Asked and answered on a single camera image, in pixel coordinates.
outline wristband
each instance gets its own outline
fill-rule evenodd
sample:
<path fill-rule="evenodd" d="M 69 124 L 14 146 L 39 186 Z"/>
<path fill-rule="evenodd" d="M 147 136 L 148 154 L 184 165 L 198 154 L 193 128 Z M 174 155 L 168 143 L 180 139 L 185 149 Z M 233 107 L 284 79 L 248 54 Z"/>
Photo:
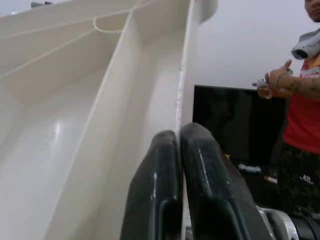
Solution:
<path fill-rule="evenodd" d="M 277 80 L 275 81 L 275 88 L 276 88 L 276 89 L 279 88 L 279 81 L 280 81 L 280 79 L 283 77 L 283 75 L 287 75 L 287 74 L 286 74 L 286 73 L 280 74 L 280 76 L 278 76 Z"/>

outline television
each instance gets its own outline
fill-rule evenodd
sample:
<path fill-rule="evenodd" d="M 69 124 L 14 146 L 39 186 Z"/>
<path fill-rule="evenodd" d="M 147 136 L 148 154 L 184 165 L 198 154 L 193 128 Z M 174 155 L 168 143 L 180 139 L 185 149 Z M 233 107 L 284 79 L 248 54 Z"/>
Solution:
<path fill-rule="evenodd" d="M 277 165 L 288 101 L 256 90 L 196 85 L 193 122 L 211 131 L 233 162 Z"/>

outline white plastic container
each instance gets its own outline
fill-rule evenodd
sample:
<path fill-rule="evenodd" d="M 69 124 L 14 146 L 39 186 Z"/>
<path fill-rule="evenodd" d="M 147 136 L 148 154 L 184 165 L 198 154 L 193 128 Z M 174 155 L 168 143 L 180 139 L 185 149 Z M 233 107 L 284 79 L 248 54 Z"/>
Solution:
<path fill-rule="evenodd" d="M 153 136 L 192 120 L 215 0 L 77 0 L 0 19 L 0 239 L 116 240 Z"/>

